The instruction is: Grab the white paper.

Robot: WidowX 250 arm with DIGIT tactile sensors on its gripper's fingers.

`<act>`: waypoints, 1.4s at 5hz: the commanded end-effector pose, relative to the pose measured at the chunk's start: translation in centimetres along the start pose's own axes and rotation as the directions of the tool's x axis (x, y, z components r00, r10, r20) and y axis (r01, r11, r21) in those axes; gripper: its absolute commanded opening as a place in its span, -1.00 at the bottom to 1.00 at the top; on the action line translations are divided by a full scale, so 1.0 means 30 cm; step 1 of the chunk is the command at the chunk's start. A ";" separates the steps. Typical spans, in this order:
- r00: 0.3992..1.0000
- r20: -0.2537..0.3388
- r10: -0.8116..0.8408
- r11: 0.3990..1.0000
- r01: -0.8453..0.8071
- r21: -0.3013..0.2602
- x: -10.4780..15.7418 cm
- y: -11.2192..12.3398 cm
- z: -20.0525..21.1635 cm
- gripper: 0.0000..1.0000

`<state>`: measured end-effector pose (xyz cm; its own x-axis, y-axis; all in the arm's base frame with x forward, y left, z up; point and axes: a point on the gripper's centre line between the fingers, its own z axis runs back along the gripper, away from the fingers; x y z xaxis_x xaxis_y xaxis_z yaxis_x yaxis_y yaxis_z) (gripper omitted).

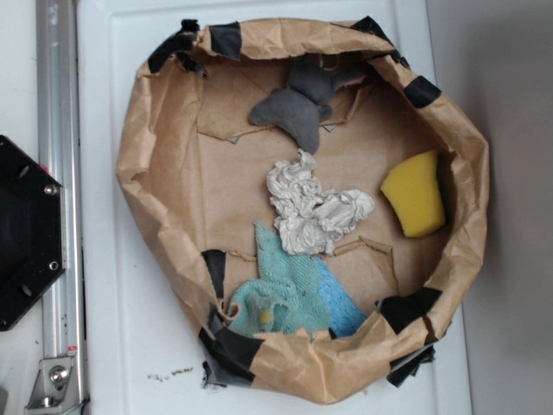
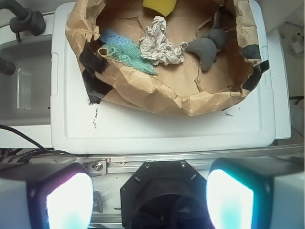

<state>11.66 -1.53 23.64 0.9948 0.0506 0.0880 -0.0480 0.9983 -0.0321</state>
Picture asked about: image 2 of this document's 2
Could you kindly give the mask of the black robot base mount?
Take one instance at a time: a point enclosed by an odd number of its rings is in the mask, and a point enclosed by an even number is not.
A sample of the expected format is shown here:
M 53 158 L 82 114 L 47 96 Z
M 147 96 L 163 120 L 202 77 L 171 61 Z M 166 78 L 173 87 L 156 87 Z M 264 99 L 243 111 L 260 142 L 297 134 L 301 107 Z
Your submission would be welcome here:
M 120 189 L 125 229 L 212 229 L 207 180 L 177 161 L 141 165 Z

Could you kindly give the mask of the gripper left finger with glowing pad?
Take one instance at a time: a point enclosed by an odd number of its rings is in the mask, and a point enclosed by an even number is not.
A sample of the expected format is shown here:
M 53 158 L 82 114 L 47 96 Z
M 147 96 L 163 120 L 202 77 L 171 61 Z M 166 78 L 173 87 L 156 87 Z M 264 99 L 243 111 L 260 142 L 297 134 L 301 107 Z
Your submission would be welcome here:
M 2 229 L 86 229 L 92 208 L 92 179 L 79 163 L 0 166 Z

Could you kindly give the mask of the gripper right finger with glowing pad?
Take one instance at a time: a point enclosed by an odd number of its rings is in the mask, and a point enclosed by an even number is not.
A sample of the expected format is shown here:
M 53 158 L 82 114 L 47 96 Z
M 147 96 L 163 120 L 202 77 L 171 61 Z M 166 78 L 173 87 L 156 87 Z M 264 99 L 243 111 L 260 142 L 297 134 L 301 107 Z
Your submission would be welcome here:
M 210 167 L 206 201 L 217 229 L 303 229 L 305 160 L 218 158 Z

